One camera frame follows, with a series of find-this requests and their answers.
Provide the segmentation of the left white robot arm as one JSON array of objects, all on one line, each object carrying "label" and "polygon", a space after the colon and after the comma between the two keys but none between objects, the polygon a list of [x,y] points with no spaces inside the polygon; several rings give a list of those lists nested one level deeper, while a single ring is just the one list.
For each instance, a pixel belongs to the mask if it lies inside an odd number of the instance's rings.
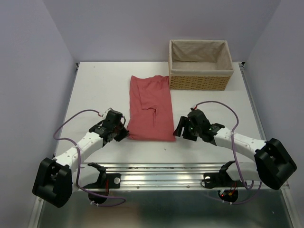
[{"label": "left white robot arm", "polygon": [[109,108],[97,115],[100,122],[92,126],[79,142],[65,137],[64,140],[73,146],[59,156],[41,161],[32,188],[35,196],[57,208],[64,206],[77,190],[86,192],[90,203],[96,207],[109,207],[105,203],[107,199],[117,200],[116,206],[126,202],[124,197],[109,195],[113,180],[106,176],[105,167],[94,162],[81,166],[89,156],[111,141],[120,142],[129,135],[121,112]]}]

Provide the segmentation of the red t shirt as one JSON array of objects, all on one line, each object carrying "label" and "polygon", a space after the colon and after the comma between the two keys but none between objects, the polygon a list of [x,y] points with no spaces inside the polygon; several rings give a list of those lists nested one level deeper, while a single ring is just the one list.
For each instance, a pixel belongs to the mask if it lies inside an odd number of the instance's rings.
[{"label": "red t shirt", "polygon": [[129,138],[174,142],[174,122],[168,76],[131,76]]}]

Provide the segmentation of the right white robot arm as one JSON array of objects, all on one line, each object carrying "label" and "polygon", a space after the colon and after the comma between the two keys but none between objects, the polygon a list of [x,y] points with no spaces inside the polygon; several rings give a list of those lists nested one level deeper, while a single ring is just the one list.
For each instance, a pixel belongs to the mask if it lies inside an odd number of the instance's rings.
[{"label": "right white robot arm", "polygon": [[192,109],[187,116],[182,116],[173,135],[191,141],[201,138],[251,160],[239,163],[234,159],[221,166],[218,172],[205,173],[203,186],[207,189],[233,184],[240,187],[244,181],[260,181],[278,190],[297,170],[296,163],[278,139],[263,141],[234,133],[222,124],[211,124],[201,110]]}]

